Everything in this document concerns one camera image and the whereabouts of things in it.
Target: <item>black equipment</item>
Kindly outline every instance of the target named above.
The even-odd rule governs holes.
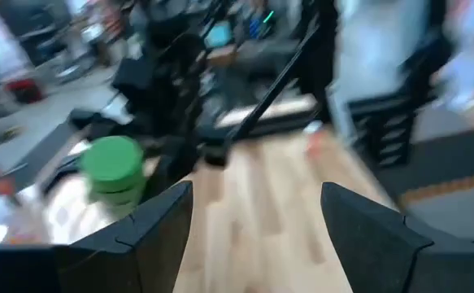
[[[171,0],[169,3],[178,5],[179,2],[180,0]],[[152,5],[148,3],[140,4],[143,10],[152,9]],[[135,116],[131,123],[119,125],[98,113],[71,113],[70,119],[79,129],[86,125],[92,126],[87,137],[89,140],[106,135],[128,135],[135,138],[150,135],[154,138],[164,138],[163,146],[159,150],[161,160],[150,179],[153,184],[148,185],[152,191],[148,190],[146,195],[157,195],[191,173],[201,157],[208,164],[224,167],[233,142],[247,136],[289,81],[304,71],[309,51],[313,48],[318,50],[320,40],[333,39],[336,33],[337,13],[332,3],[312,3],[310,7],[313,13],[306,13],[305,17],[314,19],[319,14],[326,15],[327,17],[320,18],[320,21],[322,24],[331,24],[332,27],[319,24],[313,28],[306,27],[309,32],[306,32],[306,36],[299,43],[297,52],[264,99],[239,125],[229,132],[211,125],[199,126],[197,119],[202,113],[202,100],[198,95],[199,75],[207,65],[209,54],[204,38],[218,20],[226,16],[229,4],[226,0],[213,0],[201,19],[198,15],[188,17],[186,13],[174,14],[170,19],[150,18],[143,56],[138,60],[124,60],[112,82],[112,86],[128,99],[126,108]],[[170,29],[161,27],[161,24],[171,19],[178,23],[188,19],[194,24],[182,33],[178,33],[179,30],[175,30],[173,26]],[[333,55],[326,55],[326,58],[332,59]]]
[[[321,207],[354,293],[474,292],[474,243],[334,183]]]

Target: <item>black machine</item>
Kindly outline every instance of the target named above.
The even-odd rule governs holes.
[[[333,2],[327,0],[303,3],[302,20],[297,29],[298,35],[303,32],[303,37],[298,50],[259,105],[232,129],[216,129],[212,125],[197,123],[203,103],[198,94],[199,76],[207,67],[210,52],[204,40],[215,24],[228,14],[232,4],[228,0],[213,0],[201,15],[198,12],[183,12],[187,7],[187,1],[183,0],[152,4],[140,2],[131,6],[132,9],[146,11],[144,14],[148,15],[142,37],[143,55],[139,59],[122,61],[112,87],[127,98],[126,108],[133,114],[133,121],[119,125],[100,113],[75,110],[71,113],[71,122],[78,129],[91,125],[90,141],[107,135],[161,138],[163,145],[158,149],[161,160],[149,180],[148,186],[152,190],[146,192],[143,202],[191,173],[201,158],[208,164],[224,167],[231,145],[248,135],[257,125],[259,117],[293,78],[298,77],[302,89],[309,92],[315,91],[313,84],[321,84],[312,82],[308,75],[299,74],[311,71],[307,70],[308,63],[314,63],[311,68],[319,66],[312,58],[312,51],[320,50],[321,43],[329,50],[328,55],[323,54],[325,60],[322,64],[328,65],[328,71],[332,72],[332,65],[329,64],[333,59],[333,41],[325,41],[334,40],[336,9]],[[309,23],[317,19],[320,22],[313,22],[315,25],[310,28]]]

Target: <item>orange object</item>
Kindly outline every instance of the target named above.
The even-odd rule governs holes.
[[[15,195],[15,184],[9,178],[0,178],[0,195]]]
[[[468,10],[470,5],[472,4],[472,0],[457,0],[454,1],[453,5],[453,12],[456,17],[460,17],[464,12]]]

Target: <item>red object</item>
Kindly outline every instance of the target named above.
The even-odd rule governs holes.
[[[310,158],[317,158],[321,153],[321,142],[323,139],[323,133],[316,131],[315,133],[309,134],[309,143],[307,145],[307,154]]]
[[[6,87],[20,103],[36,103],[43,99],[40,88],[32,78],[10,81]]]
[[[12,179],[8,177],[1,177],[2,173],[0,172],[0,195],[15,195],[15,183]]]

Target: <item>white floor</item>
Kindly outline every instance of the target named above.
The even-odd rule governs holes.
[[[96,71],[88,78],[49,89],[47,91],[50,94],[46,99],[23,106],[10,117],[11,122],[21,125],[24,131],[17,138],[0,145],[0,168],[8,170],[18,164],[44,137],[67,119],[72,109],[104,108],[115,94],[109,88],[108,81],[113,70],[115,69],[108,68]]]

